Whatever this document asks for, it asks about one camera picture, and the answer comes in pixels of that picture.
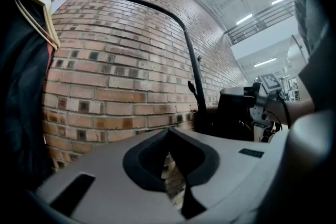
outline balcony railing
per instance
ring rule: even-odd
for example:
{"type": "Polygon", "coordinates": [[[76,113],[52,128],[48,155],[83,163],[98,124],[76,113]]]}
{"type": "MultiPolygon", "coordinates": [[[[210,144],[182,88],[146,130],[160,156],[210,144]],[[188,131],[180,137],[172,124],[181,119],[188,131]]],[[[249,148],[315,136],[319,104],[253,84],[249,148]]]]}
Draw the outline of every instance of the balcony railing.
{"type": "Polygon", "coordinates": [[[294,0],[284,0],[278,4],[265,8],[253,15],[253,18],[232,27],[225,34],[228,34],[232,46],[242,40],[265,30],[295,14],[294,0]]]}

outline fluorescent light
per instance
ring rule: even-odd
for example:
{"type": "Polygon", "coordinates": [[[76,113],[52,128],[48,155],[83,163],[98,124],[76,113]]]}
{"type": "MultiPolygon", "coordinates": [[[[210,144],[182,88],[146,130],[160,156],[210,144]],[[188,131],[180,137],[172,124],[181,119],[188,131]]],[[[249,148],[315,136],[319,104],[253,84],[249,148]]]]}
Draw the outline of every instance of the fluorescent light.
{"type": "Polygon", "coordinates": [[[275,0],[274,2],[272,2],[272,5],[277,4],[277,3],[281,2],[281,1],[284,1],[284,0],[275,0]]]}
{"type": "Polygon", "coordinates": [[[268,62],[273,62],[273,61],[275,61],[276,59],[277,59],[277,58],[273,58],[273,59],[270,59],[270,60],[265,61],[265,62],[257,63],[256,65],[254,65],[254,67],[258,67],[258,66],[264,65],[264,64],[266,64],[266,63],[268,63],[268,62]]]}
{"type": "Polygon", "coordinates": [[[252,13],[249,14],[249,15],[247,15],[245,18],[239,20],[239,21],[237,22],[237,25],[241,24],[242,22],[246,21],[247,19],[250,19],[252,16],[253,16],[252,13]]]}

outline clothes hanger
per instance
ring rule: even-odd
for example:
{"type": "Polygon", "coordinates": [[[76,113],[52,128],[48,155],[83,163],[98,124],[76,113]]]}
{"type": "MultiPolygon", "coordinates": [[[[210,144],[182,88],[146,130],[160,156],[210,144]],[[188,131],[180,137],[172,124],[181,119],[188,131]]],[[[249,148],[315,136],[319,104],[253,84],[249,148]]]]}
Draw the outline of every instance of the clothes hanger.
{"type": "Polygon", "coordinates": [[[27,10],[23,6],[21,6],[22,4],[19,1],[20,0],[15,0],[15,5],[19,9],[20,13],[25,17],[29,24],[44,38],[44,40],[47,41],[55,50],[57,50],[59,46],[53,41],[52,37],[50,37],[50,35],[34,20],[34,18],[32,18],[27,10]]]}
{"type": "MultiPolygon", "coordinates": [[[[47,33],[45,36],[51,38],[51,40],[54,42],[54,44],[60,48],[60,42],[57,36],[57,33],[55,31],[54,25],[53,25],[53,21],[51,18],[51,0],[31,0],[33,2],[35,2],[36,4],[42,6],[43,11],[44,11],[44,18],[45,18],[45,22],[46,22],[46,27],[47,27],[47,31],[45,31],[43,28],[40,28],[42,33],[47,33]]],[[[27,10],[24,8],[23,11],[26,11],[26,15],[28,16],[28,12],[27,10]]]]}

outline curved brick wall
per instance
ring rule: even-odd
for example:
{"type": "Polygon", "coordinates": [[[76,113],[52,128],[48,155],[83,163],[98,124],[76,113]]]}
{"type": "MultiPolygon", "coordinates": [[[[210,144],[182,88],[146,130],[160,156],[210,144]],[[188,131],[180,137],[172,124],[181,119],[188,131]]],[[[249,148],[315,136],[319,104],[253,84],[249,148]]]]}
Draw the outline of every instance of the curved brick wall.
{"type": "MultiPolygon", "coordinates": [[[[223,31],[197,2],[147,1],[187,25],[203,58],[208,104],[222,87],[247,84],[223,31]]],[[[124,1],[67,0],[53,21],[61,49],[45,84],[43,125],[56,168],[101,143],[171,125],[192,128],[191,62],[174,20],[124,1]]]]}

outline black slot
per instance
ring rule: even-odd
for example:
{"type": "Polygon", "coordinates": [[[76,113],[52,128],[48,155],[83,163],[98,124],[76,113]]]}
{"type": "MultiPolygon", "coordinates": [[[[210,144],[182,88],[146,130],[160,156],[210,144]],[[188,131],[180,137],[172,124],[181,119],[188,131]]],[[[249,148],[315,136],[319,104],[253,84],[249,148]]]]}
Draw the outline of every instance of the black slot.
{"type": "Polygon", "coordinates": [[[70,217],[95,178],[81,174],[51,203],[51,207],[70,217]]]}
{"type": "Polygon", "coordinates": [[[261,158],[264,154],[264,152],[262,151],[253,151],[253,150],[248,150],[247,148],[243,148],[241,151],[239,151],[239,153],[252,156],[252,157],[256,157],[256,158],[261,158]]]}

